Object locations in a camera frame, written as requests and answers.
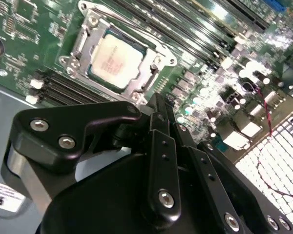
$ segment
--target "black connector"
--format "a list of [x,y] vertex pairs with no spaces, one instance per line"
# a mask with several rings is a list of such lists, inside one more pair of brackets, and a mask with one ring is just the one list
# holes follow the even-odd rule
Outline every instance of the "black connector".
[[251,11],[246,5],[238,0],[215,1],[258,33],[264,33],[270,26],[255,12]]

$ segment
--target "silver screw head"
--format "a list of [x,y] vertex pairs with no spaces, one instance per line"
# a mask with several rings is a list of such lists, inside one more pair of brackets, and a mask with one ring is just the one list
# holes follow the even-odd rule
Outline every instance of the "silver screw head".
[[225,214],[225,221],[234,232],[238,232],[240,230],[238,221],[231,214]]
[[0,69],[0,76],[1,77],[6,77],[8,75],[8,72],[3,70],[3,69]]
[[174,198],[166,191],[160,191],[158,194],[160,203],[166,208],[172,208],[174,206]]
[[280,223],[282,224],[282,226],[283,226],[286,230],[288,230],[288,231],[291,230],[291,227],[289,226],[289,224],[288,224],[283,218],[279,218],[279,221],[280,221]]
[[92,26],[96,26],[99,23],[99,21],[96,18],[94,18],[94,16],[90,16],[89,23],[91,23]]
[[279,230],[278,224],[271,217],[268,216],[267,221],[273,229],[275,229],[276,231]]
[[30,122],[30,127],[37,132],[44,132],[48,130],[49,124],[42,119],[35,119]]
[[73,149],[76,143],[73,138],[70,138],[69,136],[63,136],[59,139],[59,145],[63,149]]
[[209,150],[214,150],[214,148],[212,147],[211,144],[207,143],[206,146],[207,146],[207,148],[208,148]]
[[184,125],[182,125],[182,124],[179,124],[179,128],[180,128],[181,131],[183,131],[183,132],[187,131],[187,128],[186,128]]

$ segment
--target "motherboard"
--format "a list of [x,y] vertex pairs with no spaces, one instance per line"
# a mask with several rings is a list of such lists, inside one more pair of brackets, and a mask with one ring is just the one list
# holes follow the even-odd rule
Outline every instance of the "motherboard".
[[293,0],[0,0],[0,85],[32,105],[157,92],[197,142],[242,150],[292,77]]

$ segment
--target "label on cpu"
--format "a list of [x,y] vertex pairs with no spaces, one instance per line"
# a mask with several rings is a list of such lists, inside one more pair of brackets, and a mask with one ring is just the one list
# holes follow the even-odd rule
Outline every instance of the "label on cpu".
[[18,212],[26,197],[10,187],[0,184],[0,209]]

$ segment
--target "chip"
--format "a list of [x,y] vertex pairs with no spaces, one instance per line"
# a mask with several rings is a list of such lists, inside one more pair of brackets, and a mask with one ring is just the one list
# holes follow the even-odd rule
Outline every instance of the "chip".
[[111,34],[95,48],[93,57],[91,73],[120,89],[137,77],[143,60],[140,51]]

